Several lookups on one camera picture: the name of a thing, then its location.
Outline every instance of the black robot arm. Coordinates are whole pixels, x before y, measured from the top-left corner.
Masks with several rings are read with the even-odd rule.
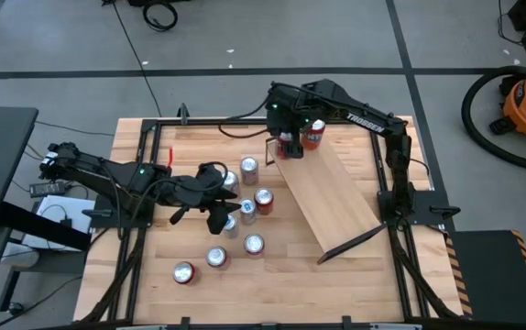
[[[133,218],[148,212],[154,203],[177,206],[180,211],[170,219],[177,224],[191,208],[208,210],[207,224],[211,233],[220,234],[228,213],[240,208],[226,199],[236,194],[222,188],[226,173],[214,167],[219,162],[199,165],[195,177],[171,176],[171,168],[148,163],[117,163],[83,153],[73,143],[49,145],[49,153],[41,161],[41,179],[78,182],[106,197],[114,208]]]
[[[393,177],[392,206],[402,217],[411,213],[414,188],[408,177],[411,137],[406,132],[406,121],[358,102],[343,87],[325,79],[301,87],[274,82],[268,93],[268,131],[273,137],[292,134],[292,142],[284,144],[284,154],[289,157],[303,157],[300,133],[317,119],[344,119],[384,137],[385,161]]]

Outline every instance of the silver soda can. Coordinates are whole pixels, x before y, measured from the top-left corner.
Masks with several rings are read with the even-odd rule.
[[[238,184],[238,177],[236,176],[236,173],[230,170],[228,174],[226,174],[226,180],[223,188],[226,188],[231,193],[236,193],[236,195],[239,195],[240,186]]]
[[[180,262],[173,268],[173,279],[179,284],[190,283],[196,275],[196,269],[188,261]]]
[[[223,232],[225,233],[226,238],[236,238],[238,236],[238,223],[232,214],[228,215]]]
[[[241,222],[243,225],[253,225],[257,220],[255,202],[250,199],[241,200]]]
[[[259,164],[252,157],[241,160],[241,179],[245,185],[259,183]]]
[[[249,256],[260,257],[265,248],[265,241],[261,235],[251,234],[245,237],[245,251]]]
[[[206,253],[206,262],[214,268],[223,268],[228,261],[228,254],[223,247],[212,247]]]

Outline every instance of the vacuum hose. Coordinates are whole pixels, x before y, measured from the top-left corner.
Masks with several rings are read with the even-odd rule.
[[[487,150],[491,154],[505,160],[511,164],[523,167],[526,169],[526,159],[517,155],[514,155],[507,150],[498,147],[491,141],[483,137],[483,135],[477,130],[475,124],[473,124],[473,118],[471,117],[471,105],[473,99],[479,90],[492,81],[495,78],[504,75],[512,75],[518,79],[526,79],[526,68],[520,66],[506,66],[498,68],[493,72],[487,73],[479,78],[466,92],[465,99],[463,99],[463,105],[461,107],[461,117],[463,118],[463,125],[465,125],[466,133],[483,149]]]

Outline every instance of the aluminum can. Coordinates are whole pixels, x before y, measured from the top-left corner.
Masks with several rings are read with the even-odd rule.
[[[273,192],[268,188],[259,188],[255,192],[255,205],[261,215],[268,215],[273,211]]]
[[[259,164],[252,157],[245,157],[241,160],[241,180],[245,185],[259,183]]]
[[[293,140],[293,135],[291,133],[281,133],[278,136],[278,143],[277,143],[277,150],[276,154],[281,159],[286,159],[287,156],[285,154],[284,148],[285,146],[289,145]]]
[[[228,254],[223,247],[212,247],[206,253],[206,262],[210,267],[223,269],[228,265]]]
[[[173,279],[179,284],[188,284],[196,277],[196,268],[188,261],[183,261],[173,268]]]
[[[324,130],[326,129],[326,124],[324,121],[318,119],[313,124],[312,127],[310,127],[304,134],[301,135],[301,145],[308,149],[308,150],[314,150],[320,146],[320,142],[322,141],[322,136],[324,134]]]
[[[228,215],[223,232],[225,233],[226,238],[236,238],[238,236],[238,223],[232,214]]]
[[[243,225],[253,225],[257,220],[257,208],[250,199],[241,200],[241,222]]]
[[[265,241],[258,234],[251,234],[245,237],[245,251],[251,257],[261,257],[265,249]]]
[[[236,193],[236,195],[239,195],[240,185],[238,184],[238,177],[236,176],[236,173],[233,171],[229,171],[228,174],[226,174],[226,180],[223,184],[223,188],[227,189],[231,193]]]

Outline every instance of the can lid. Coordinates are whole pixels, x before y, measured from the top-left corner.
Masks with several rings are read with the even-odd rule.
[[[255,212],[255,203],[250,199],[241,200],[241,212],[246,214]]]
[[[179,283],[189,281],[193,276],[193,267],[190,262],[183,261],[175,265],[173,269],[173,279]]]
[[[226,174],[225,185],[233,185],[235,183],[236,183],[236,174],[230,170],[228,174]]]
[[[228,219],[226,220],[225,230],[233,230],[236,227],[236,219],[229,214]]]
[[[226,251],[222,247],[213,247],[206,255],[206,262],[210,266],[220,266],[225,263]]]
[[[312,129],[313,130],[323,129],[325,125],[326,124],[324,123],[324,121],[318,119],[312,124]]]
[[[260,189],[257,189],[257,191],[255,192],[255,200],[259,204],[269,204],[271,203],[272,199],[273,199],[273,193],[271,192],[271,190],[267,188],[260,188]]]
[[[251,234],[245,238],[245,250],[250,253],[258,253],[263,249],[263,237]]]
[[[241,169],[245,171],[253,171],[257,168],[257,161],[252,157],[244,158],[241,161]]]
[[[292,141],[293,135],[291,133],[280,133],[279,139],[283,141]]]

